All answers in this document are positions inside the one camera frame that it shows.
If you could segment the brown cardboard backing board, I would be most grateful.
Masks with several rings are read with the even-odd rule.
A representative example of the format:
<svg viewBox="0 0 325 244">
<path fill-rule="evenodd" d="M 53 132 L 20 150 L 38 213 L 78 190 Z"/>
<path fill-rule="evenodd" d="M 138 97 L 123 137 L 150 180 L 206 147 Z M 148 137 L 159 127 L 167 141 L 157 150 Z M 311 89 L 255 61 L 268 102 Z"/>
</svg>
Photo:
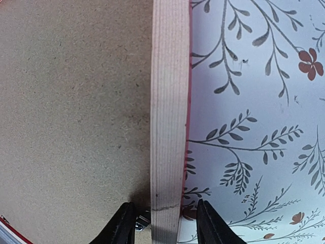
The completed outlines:
<svg viewBox="0 0 325 244">
<path fill-rule="evenodd" d="M 1 1 L 1 214 L 89 243 L 150 204 L 152 1 Z"/>
</svg>

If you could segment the red wooden picture frame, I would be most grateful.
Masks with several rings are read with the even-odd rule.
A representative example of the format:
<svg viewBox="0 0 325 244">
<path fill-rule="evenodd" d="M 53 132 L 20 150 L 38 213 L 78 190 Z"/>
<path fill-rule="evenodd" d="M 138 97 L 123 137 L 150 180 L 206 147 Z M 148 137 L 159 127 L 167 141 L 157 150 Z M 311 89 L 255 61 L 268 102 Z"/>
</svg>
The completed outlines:
<svg viewBox="0 0 325 244">
<path fill-rule="evenodd" d="M 178 240 L 187 120 L 189 2 L 152 1 L 150 60 L 151 224 L 136 243 Z M 1 243 L 33 243 L 1 214 Z"/>
</svg>

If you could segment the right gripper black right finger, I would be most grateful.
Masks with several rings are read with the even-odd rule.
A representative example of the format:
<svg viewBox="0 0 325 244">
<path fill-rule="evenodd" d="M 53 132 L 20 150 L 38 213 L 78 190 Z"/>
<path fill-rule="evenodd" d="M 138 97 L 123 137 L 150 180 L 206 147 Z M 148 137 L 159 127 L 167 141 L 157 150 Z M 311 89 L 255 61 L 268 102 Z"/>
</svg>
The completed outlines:
<svg viewBox="0 0 325 244">
<path fill-rule="evenodd" d="M 246 244 L 207 200 L 198 201 L 196 220 L 198 244 Z"/>
</svg>

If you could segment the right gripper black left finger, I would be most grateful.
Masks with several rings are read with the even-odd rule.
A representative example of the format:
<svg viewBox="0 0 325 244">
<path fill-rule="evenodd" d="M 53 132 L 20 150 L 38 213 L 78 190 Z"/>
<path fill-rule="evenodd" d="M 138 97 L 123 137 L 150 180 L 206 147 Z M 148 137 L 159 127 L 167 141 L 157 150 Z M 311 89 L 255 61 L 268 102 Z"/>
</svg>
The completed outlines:
<svg viewBox="0 0 325 244">
<path fill-rule="evenodd" d="M 125 202 L 116 211 L 103 230 L 89 244 L 135 243 L 136 207 Z"/>
</svg>

